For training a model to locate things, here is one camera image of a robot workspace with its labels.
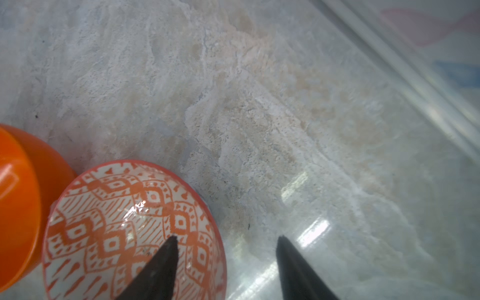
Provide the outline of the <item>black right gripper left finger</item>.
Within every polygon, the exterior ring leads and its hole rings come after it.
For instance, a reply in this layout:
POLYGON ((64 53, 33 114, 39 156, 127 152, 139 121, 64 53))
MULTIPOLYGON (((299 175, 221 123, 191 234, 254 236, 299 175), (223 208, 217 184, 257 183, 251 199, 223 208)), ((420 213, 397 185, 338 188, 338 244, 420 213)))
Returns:
POLYGON ((178 239, 171 236, 116 299, 172 300, 178 261, 178 239))

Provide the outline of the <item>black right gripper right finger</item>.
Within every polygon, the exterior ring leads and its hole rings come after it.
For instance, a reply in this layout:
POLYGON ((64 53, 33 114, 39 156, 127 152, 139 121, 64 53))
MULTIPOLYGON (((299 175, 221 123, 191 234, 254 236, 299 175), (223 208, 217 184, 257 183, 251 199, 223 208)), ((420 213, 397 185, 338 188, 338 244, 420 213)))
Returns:
POLYGON ((276 259, 284 300, 339 300, 286 236, 277 240, 276 259))

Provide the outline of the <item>red geometric pattern bowl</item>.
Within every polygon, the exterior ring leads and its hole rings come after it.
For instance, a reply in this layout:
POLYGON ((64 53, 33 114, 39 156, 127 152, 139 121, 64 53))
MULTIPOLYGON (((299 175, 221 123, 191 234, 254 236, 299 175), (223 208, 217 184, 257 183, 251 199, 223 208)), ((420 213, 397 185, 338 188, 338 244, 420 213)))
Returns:
POLYGON ((225 248, 203 198, 172 171, 118 160, 79 175, 47 224, 42 272, 50 300, 117 298, 171 236, 176 300, 223 300, 225 248))

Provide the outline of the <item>orange plastic bowl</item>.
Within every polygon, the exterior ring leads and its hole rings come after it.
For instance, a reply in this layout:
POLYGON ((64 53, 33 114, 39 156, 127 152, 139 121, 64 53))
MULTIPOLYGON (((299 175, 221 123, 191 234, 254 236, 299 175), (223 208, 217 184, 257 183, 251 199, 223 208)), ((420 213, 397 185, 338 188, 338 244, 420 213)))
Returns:
POLYGON ((1 125, 1 291, 40 263, 51 206, 76 176, 47 143, 1 125))

